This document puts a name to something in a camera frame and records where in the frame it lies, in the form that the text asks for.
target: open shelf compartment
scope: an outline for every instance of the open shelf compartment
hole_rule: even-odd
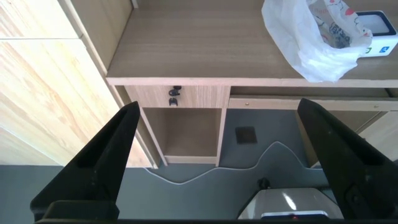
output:
[[[164,163],[217,164],[221,109],[143,108]]]

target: wooden desk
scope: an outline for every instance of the wooden desk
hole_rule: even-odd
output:
[[[355,11],[383,10],[398,27],[398,1],[346,3]],[[396,112],[390,111],[398,110],[398,50],[388,57],[359,59],[358,66],[336,83],[309,83],[286,62],[268,34],[262,4],[263,0],[138,1],[107,80],[126,86],[131,100],[141,104],[165,164],[218,165],[227,108],[296,110],[305,96],[339,111],[334,113],[358,133],[386,113],[390,124],[397,120]],[[182,90],[178,108],[170,109],[167,99],[173,85]],[[198,133],[186,127],[187,121],[192,126],[215,121],[216,126],[203,126]],[[396,138],[398,124],[394,125]],[[189,149],[186,139],[212,143],[196,141],[197,147]],[[204,147],[209,153],[199,154]]]

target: light wood wall panel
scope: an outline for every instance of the light wood wall panel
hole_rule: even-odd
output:
[[[58,165],[4,128],[0,128],[0,165]]]
[[[1,0],[0,38],[77,38],[56,0]]]
[[[62,0],[76,28],[93,44],[108,69],[132,11],[130,0]]]
[[[359,135],[390,160],[398,159],[398,111],[388,112]]]
[[[0,46],[1,126],[65,165],[118,105],[81,40],[4,40]]]

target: blue logo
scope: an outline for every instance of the blue logo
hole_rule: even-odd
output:
[[[390,47],[383,47],[383,48],[380,50],[380,53],[386,53],[386,52],[388,51],[389,48],[390,48]]]

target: white device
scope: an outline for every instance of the white device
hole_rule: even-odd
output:
[[[373,33],[372,44],[363,57],[387,56],[398,43],[398,35],[382,11],[357,12],[361,23]]]

